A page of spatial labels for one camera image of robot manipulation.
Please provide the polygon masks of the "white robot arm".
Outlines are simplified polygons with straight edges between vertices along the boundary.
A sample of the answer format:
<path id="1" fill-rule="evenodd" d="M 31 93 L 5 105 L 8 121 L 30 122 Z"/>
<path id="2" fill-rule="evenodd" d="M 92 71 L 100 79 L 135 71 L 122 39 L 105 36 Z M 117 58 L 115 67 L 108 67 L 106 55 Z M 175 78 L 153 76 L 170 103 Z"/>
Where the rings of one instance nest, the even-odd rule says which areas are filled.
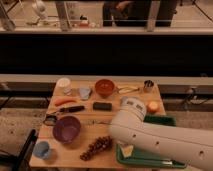
<path id="1" fill-rule="evenodd" d="M 145 104 L 124 98 L 108 127 L 116 140 L 152 153 L 213 171 L 213 131 L 165 126 L 145 122 Z"/>

